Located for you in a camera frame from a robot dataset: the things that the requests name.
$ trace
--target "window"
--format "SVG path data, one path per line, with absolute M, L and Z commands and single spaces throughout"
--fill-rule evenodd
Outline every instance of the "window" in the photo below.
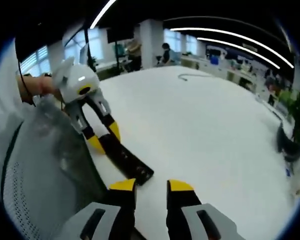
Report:
M 89 47 L 92 57 L 98 60 L 104 58 L 98 28 L 88 29 Z M 79 31 L 65 46 L 65 58 L 74 57 L 74 62 L 78 63 L 80 58 L 80 49 L 86 45 L 84 30 Z
M 197 39 L 194 36 L 186 35 L 186 51 L 197 55 Z
M 47 46 L 43 46 L 28 56 L 20 64 L 20 68 L 22 74 L 31 74 L 34 77 L 50 72 Z
M 181 33 L 177 31 L 164 30 L 164 42 L 170 45 L 170 49 L 181 52 Z

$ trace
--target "ceiling light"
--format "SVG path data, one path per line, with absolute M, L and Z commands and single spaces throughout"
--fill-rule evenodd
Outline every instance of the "ceiling light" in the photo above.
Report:
M 218 30 L 218 29 L 213 29 L 213 28 L 202 28 L 202 27 L 180 27 L 180 28 L 172 28 L 170 30 L 171 31 L 208 31 L 208 32 L 215 32 L 215 33 L 220 33 L 220 34 L 228 34 L 228 35 L 232 35 L 232 36 L 235 36 L 235 37 L 238 37 L 238 38 L 242 38 L 244 40 L 250 41 L 254 44 L 257 44 L 257 45 L 267 49 L 268 51 L 272 52 L 274 55 L 276 55 L 277 57 L 282 59 L 291 68 L 294 68 L 294 66 L 287 59 L 285 59 L 283 56 L 281 56 L 279 53 L 277 53 L 276 51 L 274 51 L 270 47 L 262 44 L 261 42 L 258 42 L 256 40 L 253 40 L 249 37 L 246 37 L 246 36 L 243 36 L 243 35 L 240 35 L 240 34 L 236 34 L 236 33 L 230 32 L 230 31 L 223 31 L 223 30 Z
M 99 14 L 96 16 L 95 20 L 90 26 L 90 29 L 94 29 L 99 20 L 102 18 L 102 16 L 108 11 L 108 9 L 114 4 L 117 0 L 109 0 L 107 4 L 102 8 L 102 10 L 99 12 Z
M 226 42 L 226 41 L 220 41 L 220 40 L 215 40 L 215 39 L 210 39 L 210 38 L 204 38 L 204 37 L 198 37 L 197 38 L 198 40 L 203 40 L 203 41 L 208 41 L 208 42 L 215 42 L 215 43 L 219 43 L 219 44 L 224 44 L 224 45 L 228 45 L 228 46 L 231 46 L 231 47 L 234 47 L 234 48 L 237 48 L 237 49 L 241 49 L 241 50 L 244 50 L 250 54 L 253 54 L 253 55 L 256 55 L 257 57 L 267 61 L 268 63 L 272 64 L 273 66 L 275 66 L 277 69 L 280 69 L 280 67 L 275 64 L 273 61 L 269 60 L 268 58 L 265 58 L 264 56 L 261 56 L 260 54 L 254 52 L 254 51 L 251 51 L 247 48 L 244 48 L 242 46 L 239 46 L 239 45 L 235 45 L 235 44 L 232 44 L 230 42 Z

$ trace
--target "black cable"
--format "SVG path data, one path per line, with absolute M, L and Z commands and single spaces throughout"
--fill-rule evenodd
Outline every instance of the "black cable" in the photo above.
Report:
M 191 74 L 191 73 L 182 73 L 178 75 L 178 79 L 182 79 L 184 81 L 188 81 L 188 79 L 182 77 L 182 76 L 191 76 L 191 77 L 203 77 L 203 78 L 211 78 L 213 76 L 211 75 L 201 75 L 201 74 Z
M 30 99 L 31 99 L 31 101 L 32 101 L 32 104 L 36 107 L 36 104 L 35 104 L 35 102 L 34 102 L 34 100 L 33 100 L 33 96 L 32 96 L 32 94 L 31 94 L 31 92 L 28 90 L 28 88 L 27 88 L 27 86 L 26 86 L 26 83 L 25 83 L 25 80 L 24 80 L 24 77 L 23 77 L 23 75 L 22 75 L 22 73 L 21 73 L 21 67 L 20 67 L 20 61 L 19 61 L 19 59 L 18 59 L 18 68 L 19 68 L 19 73 L 20 73 L 21 81 L 22 81 L 23 86 L 24 86 L 24 88 L 25 88 L 25 90 L 26 90 L 26 93 L 27 93 L 28 96 L 30 97 Z

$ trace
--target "white table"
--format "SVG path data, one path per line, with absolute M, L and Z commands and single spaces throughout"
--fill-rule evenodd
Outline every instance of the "white table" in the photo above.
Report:
M 251 92 L 181 66 L 137 71 L 107 79 L 101 88 L 121 142 L 154 170 L 137 190 L 136 228 L 149 240 L 168 240 L 168 179 L 191 184 L 202 203 L 231 218 L 247 240 L 274 239 L 292 206 L 285 163 L 276 152 L 280 121 Z M 100 122 L 84 107 L 98 135 Z M 90 149 L 109 186 L 125 177 Z

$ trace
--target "ceiling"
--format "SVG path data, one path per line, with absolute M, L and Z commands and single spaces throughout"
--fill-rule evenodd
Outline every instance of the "ceiling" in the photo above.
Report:
M 19 6 L 23 14 L 12 24 L 17 34 L 17 54 L 23 59 L 39 47 L 60 40 L 66 29 L 85 19 L 89 26 L 107 0 L 81 0 L 69 5 L 67 0 L 46 0 Z M 100 28 L 136 25 L 146 19 L 163 22 L 164 28 L 198 27 L 233 32 L 275 50 L 293 64 L 285 36 L 275 23 L 275 16 L 284 22 L 286 13 L 277 7 L 245 7 L 240 4 L 207 4 L 198 0 L 117 0 L 97 24 Z M 277 56 L 254 43 L 223 33 L 185 31 L 195 37 L 222 40 L 242 46 L 256 47 L 258 53 L 270 59 L 289 75 L 293 70 Z

